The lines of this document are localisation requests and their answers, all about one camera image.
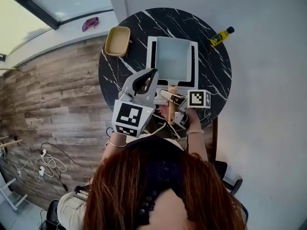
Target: glass window pane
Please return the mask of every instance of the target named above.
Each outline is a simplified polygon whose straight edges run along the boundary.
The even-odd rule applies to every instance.
[[[0,53],[8,54],[21,43],[50,29],[14,0],[0,0]]]
[[[33,0],[57,21],[112,8],[111,0]]]

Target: black chair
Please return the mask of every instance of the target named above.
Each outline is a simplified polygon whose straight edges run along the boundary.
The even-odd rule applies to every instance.
[[[214,165],[215,170],[218,173],[219,177],[222,179],[223,184],[229,190],[229,193],[232,196],[234,196],[237,193],[237,191],[239,190],[239,188],[241,187],[241,185],[243,183],[243,179],[240,178],[240,177],[236,178],[236,179],[227,177],[226,171],[227,171],[228,164],[226,162],[214,161],[213,165]],[[245,206],[243,204],[241,204],[241,207],[242,207],[244,214],[245,214],[245,223],[247,223],[247,221],[248,221],[248,210],[245,208]]]
[[[46,220],[40,227],[40,230],[66,230],[60,223],[58,219],[58,200],[53,200],[47,211]]]

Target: round table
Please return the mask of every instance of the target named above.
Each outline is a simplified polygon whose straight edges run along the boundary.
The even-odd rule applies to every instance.
[[[222,44],[212,47],[209,39],[216,32],[195,15],[177,9],[154,8],[138,12],[119,24],[130,28],[128,52],[124,57],[105,53],[99,59],[99,83],[108,106],[113,110],[128,76],[146,68],[148,36],[166,36],[198,43],[199,89],[211,92],[211,108],[197,109],[202,128],[210,124],[223,109],[231,87],[231,66],[228,53]],[[163,138],[182,138],[186,130],[169,125],[156,110],[145,132]]]

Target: yellow bottle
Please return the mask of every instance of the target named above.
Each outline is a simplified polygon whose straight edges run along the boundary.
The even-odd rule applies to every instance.
[[[226,31],[221,31],[219,34],[215,35],[213,38],[210,39],[210,42],[213,46],[219,45],[221,42],[223,42],[227,37],[229,37],[229,34],[233,33],[235,30],[233,27],[228,27]]]

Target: red hair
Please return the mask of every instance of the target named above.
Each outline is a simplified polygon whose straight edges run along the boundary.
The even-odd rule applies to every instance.
[[[97,170],[86,203],[82,230],[132,230],[145,181],[140,181],[151,153],[125,149]],[[240,203],[226,190],[215,168],[198,154],[180,153],[183,201],[195,230],[244,230]]]

